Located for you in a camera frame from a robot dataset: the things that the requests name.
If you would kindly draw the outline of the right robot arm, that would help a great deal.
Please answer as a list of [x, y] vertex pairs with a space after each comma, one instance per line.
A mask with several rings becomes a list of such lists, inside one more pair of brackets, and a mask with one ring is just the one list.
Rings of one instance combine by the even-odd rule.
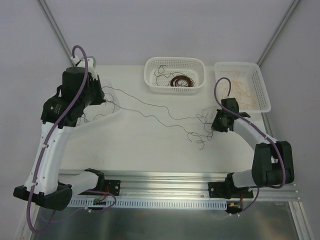
[[254, 125], [246, 112], [239, 111], [235, 98], [219, 102], [211, 129], [215, 132], [232, 131], [242, 137], [253, 149], [252, 167], [242, 172], [227, 174], [223, 182], [208, 183], [212, 198], [252, 198], [250, 188], [282, 188], [295, 179], [292, 147], [287, 141], [278, 141]]

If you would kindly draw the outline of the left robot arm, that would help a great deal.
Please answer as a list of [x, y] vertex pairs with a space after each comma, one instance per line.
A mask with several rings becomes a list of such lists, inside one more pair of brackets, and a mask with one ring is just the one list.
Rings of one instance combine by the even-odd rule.
[[69, 67], [62, 73], [62, 84], [43, 105], [41, 140], [27, 181], [14, 188], [13, 196], [55, 211], [64, 210], [75, 195], [105, 190], [105, 175], [87, 168], [79, 175], [58, 180], [69, 137], [88, 106], [106, 102], [100, 78], [94, 67], [85, 75], [84, 67]]

